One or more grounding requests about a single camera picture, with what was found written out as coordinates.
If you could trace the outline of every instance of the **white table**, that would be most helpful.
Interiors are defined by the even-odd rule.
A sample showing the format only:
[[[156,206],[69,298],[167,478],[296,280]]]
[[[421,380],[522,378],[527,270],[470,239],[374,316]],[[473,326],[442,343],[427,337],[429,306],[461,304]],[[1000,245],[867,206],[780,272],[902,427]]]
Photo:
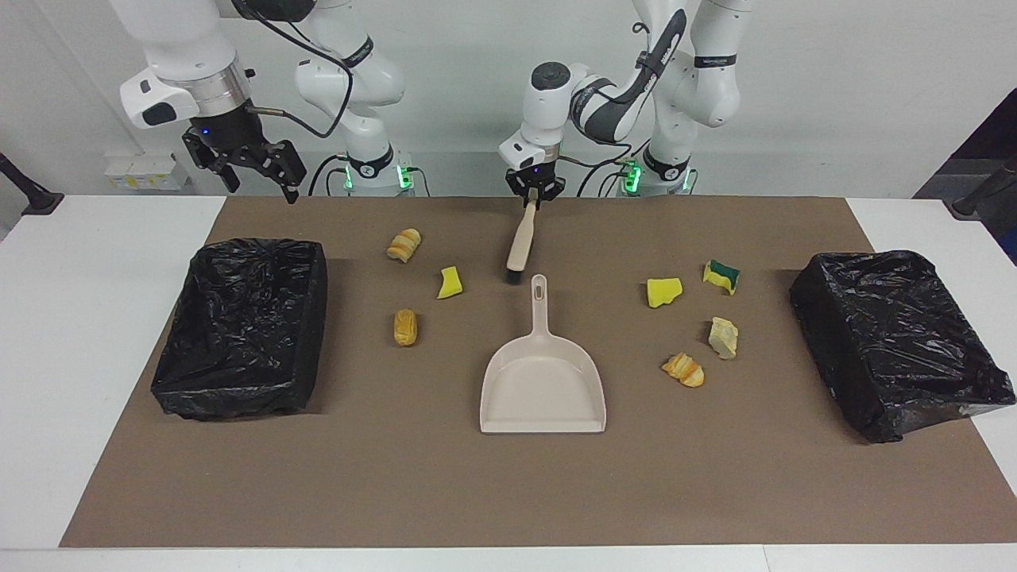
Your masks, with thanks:
[[[0,243],[0,570],[995,571],[1017,545],[547,549],[60,550],[114,424],[222,197],[67,196]],[[1017,374],[1017,269],[938,202],[850,199],[877,250],[940,276],[1000,367]],[[1011,488],[1017,407],[975,418]]]

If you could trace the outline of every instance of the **white wall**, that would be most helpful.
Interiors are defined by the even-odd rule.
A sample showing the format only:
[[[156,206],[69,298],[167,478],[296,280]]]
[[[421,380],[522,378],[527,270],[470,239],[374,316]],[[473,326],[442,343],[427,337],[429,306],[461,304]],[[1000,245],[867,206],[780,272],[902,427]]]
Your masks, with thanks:
[[[118,85],[143,58],[106,0],[5,4],[5,153],[68,192],[104,191],[103,154],[129,151],[134,140],[186,160],[182,127],[123,126]],[[636,14],[626,0],[360,0],[358,7],[378,49],[407,73],[405,100],[382,110],[392,136],[446,192],[503,192],[502,168],[479,154],[493,153],[518,127],[534,65],[581,60],[620,79],[642,43],[630,33]],[[753,17],[738,58],[742,109],[704,133],[694,156],[701,192],[910,196],[1017,85],[1012,0],[761,0]],[[254,22],[224,25],[258,71],[257,103],[326,122],[295,93],[292,70],[303,58],[296,48]],[[638,141],[650,132],[652,111],[645,115]],[[265,123],[270,138],[293,139],[310,166],[317,154],[342,148],[282,119]],[[566,149],[606,156],[581,139],[573,131]],[[244,180],[244,190],[274,192],[256,177]],[[221,192],[215,177],[198,181],[199,191]]]

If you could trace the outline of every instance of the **wooden handle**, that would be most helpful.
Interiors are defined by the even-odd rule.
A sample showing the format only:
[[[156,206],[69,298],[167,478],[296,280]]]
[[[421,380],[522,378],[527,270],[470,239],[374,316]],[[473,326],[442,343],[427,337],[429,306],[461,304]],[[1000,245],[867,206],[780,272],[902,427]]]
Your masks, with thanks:
[[[516,238],[508,250],[508,264],[505,268],[513,272],[526,270],[526,261],[530,258],[530,245],[533,244],[533,218],[537,214],[537,202],[530,201],[523,214],[523,220],[516,229]]]

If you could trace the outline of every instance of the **dark floor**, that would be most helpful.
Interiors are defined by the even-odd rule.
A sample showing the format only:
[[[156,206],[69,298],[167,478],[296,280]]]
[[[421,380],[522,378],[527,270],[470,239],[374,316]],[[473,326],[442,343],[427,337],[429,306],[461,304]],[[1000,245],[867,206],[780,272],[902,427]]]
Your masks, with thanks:
[[[952,203],[1017,155],[1017,90],[975,129],[971,136],[922,186],[915,198]],[[978,218],[1017,264],[1017,177],[1010,177],[978,203]]]

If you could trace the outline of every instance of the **bin covered with black bag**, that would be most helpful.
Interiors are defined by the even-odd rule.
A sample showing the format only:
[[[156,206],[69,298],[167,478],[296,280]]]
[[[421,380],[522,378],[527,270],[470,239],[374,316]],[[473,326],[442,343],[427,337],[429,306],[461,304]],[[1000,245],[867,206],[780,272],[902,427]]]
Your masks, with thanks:
[[[872,443],[1014,403],[1007,374],[915,252],[817,254],[791,305],[844,418]]]
[[[236,238],[202,247],[152,383],[163,411],[212,420],[303,409],[327,289],[317,242]]]

